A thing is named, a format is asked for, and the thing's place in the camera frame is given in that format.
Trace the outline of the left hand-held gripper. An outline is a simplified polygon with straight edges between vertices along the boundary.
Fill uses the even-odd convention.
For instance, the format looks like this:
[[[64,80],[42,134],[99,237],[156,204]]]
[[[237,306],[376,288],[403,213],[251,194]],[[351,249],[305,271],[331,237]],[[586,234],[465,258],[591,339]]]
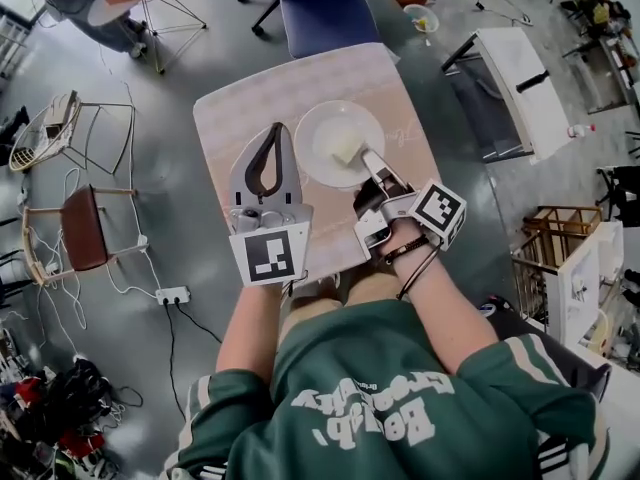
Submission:
[[[251,139],[232,166],[230,204],[302,202],[291,134],[281,122],[272,123]],[[284,283],[302,277],[313,208],[231,211],[231,248],[245,286]]]

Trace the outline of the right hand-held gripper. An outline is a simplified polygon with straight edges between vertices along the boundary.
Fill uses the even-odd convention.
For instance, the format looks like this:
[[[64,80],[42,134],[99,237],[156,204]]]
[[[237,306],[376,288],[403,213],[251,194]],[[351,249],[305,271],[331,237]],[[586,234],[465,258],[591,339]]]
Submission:
[[[448,250],[466,220],[466,201],[433,179],[416,191],[375,150],[363,150],[361,159],[371,174],[353,202],[354,232],[364,257],[372,258],[390,238],[392,223],[402,218],[414,219],[431,244]]]

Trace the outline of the person's right hand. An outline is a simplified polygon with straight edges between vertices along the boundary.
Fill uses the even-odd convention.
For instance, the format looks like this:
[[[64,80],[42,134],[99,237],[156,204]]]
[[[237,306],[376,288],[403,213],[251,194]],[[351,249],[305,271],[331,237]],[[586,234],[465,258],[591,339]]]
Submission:
[[[414,219],[396,219],[391,225],[391,236],[382,244],[380,252],[382,254],[388,254],[418,239],[422,235],[423,229]]]

